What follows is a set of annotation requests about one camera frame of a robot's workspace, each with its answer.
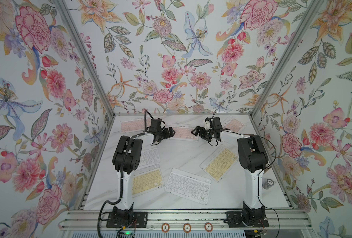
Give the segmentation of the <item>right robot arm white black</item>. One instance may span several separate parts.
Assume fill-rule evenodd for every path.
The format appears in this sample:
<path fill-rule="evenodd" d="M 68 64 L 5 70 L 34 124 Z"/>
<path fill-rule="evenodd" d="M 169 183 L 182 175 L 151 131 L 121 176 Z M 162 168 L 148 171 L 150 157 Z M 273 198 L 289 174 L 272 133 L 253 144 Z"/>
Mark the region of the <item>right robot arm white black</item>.
<path fill-rule="evenodd" d="M 237 147 L 239 163 L 245 170 L 245 199 L 241 221 L 247 226 L 265 217 L 262 203 L 262 180 L 268 157 L 262 138 L 258 135 L 240 134 L 223 128 L 219 117 L 205 118 L 204 126 L 195 127 L 192 135 L 207 142 L 216 140 Z"/>

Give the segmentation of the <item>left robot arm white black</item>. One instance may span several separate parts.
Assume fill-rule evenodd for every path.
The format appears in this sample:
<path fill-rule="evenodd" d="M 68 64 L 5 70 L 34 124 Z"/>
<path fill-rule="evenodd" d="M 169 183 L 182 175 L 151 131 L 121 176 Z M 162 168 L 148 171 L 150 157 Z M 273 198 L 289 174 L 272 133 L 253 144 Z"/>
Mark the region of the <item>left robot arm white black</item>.
<path fill-rule="evenodd" d="M 151 125 L 146 126 L 142 133 L 133 136 L 121 136 L 112 157 L 112 163 L 119 179 L 119 197 L 113 205 L 120 210 L 130 210 L 133 207 L 132 188 L 133 175 L 141 160 L 142 149 L 157 145 L 163 140 L 174 137 L 176 131 L 165 126 L 161 119 L 151 119 Z"/>

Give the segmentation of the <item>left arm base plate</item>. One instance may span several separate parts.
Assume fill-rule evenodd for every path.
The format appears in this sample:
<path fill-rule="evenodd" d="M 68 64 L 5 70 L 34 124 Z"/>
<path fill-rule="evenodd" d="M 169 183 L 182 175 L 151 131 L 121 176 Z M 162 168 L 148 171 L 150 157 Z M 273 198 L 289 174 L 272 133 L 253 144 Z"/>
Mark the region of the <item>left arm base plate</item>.
<path fill-rule="evenodd" d="M 107 228 L 146 228 L 148 222 L 147 212 L 134 212 L 133 209 L 122 210 L 114 208 L 108 213 Z"/>

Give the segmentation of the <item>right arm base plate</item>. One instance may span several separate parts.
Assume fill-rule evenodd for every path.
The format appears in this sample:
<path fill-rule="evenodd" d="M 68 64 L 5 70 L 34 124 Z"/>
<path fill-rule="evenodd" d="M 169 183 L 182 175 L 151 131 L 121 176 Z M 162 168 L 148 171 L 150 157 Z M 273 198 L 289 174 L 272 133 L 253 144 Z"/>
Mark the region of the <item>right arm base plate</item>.
<path fill-rule="evenodd" d="M 225 222 L 230 228 L 268 228 L 269 222 L 266 214 L 245 211 L 228 211 L 225 213 Z"/>

